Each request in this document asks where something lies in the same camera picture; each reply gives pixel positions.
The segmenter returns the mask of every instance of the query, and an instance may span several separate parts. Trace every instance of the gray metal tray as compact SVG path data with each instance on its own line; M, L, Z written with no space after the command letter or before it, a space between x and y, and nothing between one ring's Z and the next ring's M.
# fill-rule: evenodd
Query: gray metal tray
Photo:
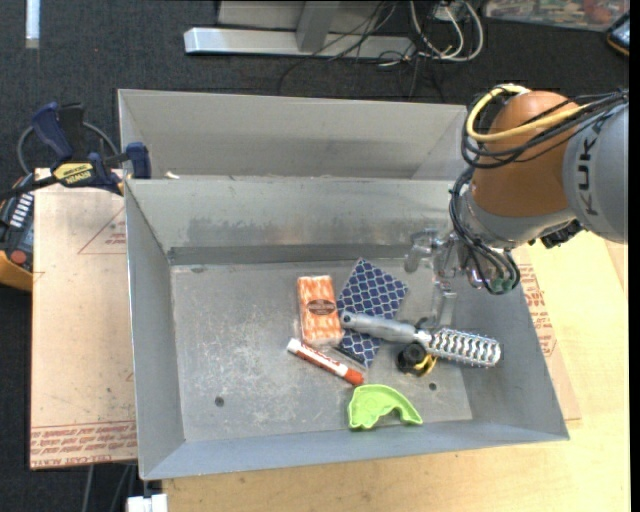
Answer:
M566 439L520 289L493 297L454 283L454 326L501 341L496 368L439 361L417 378L395 368L398 347L383 345L367 382L405 394L421 426L390 416L371 431L349 430L353 387L286 351L299 334L296 278L330 274L338 292L359 257L409 286L399 319L430 312L431 271L407 274L402 262L410 234L447 225L448 187L388 178L128 180L141 476Z

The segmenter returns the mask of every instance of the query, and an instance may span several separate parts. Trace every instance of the blue clamp handle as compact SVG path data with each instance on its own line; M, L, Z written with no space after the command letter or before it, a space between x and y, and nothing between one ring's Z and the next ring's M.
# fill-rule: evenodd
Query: blue clamp handle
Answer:
M114 172L105 169L100 155L98 153L89 153L89 161L96 171L96 177L87 186L108 190L114 194L120 194L118 183L122 180Z
M133 177L137 179L151 178L151 161L149 151L142 142L132 142L125 151L133 164Z
M57 111L58 104L53 101L38 110L31 118L31 126L38 138L51 147L58 156L58 163L54 167L73 156L73 148L60 126Z

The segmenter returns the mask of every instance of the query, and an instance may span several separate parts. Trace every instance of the bin floor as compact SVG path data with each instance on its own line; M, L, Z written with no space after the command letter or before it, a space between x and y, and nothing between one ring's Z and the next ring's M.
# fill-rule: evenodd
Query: bin floor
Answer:
M429 269L407 274L400 259L369 261L409 287L397 319L413 323L429 313ZM338 295L354 262L171 267L187 441L348 428L353 387L287 352L286 346L300 332L297 278L331 275ZM471 419L460 368L439 361L426 376L405 375L395 366L401 348L383 344L367 370L336 350L329 349L327 355L362 371L368 384L400 391L425 423ZM379 425L398 423L389 415Z

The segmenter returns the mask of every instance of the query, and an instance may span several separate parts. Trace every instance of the wooden table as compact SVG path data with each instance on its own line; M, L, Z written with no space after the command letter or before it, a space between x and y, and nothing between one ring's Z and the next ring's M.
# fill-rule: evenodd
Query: wooden table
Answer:
M528 252L582 413L569 441L166 480L171 512L630 510L627 252L589 233Z

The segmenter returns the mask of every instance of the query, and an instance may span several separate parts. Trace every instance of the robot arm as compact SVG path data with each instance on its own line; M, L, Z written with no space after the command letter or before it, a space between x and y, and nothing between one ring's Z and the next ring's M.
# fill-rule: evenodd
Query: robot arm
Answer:
M628 91L569 99L501 85L479 98L463 129L469 168L451 191L453 230L414 245L405 268L428 253L441 276L462 270L500 295L519 282L510 251L524 243L553 247L582 229L626 243L628 106Z

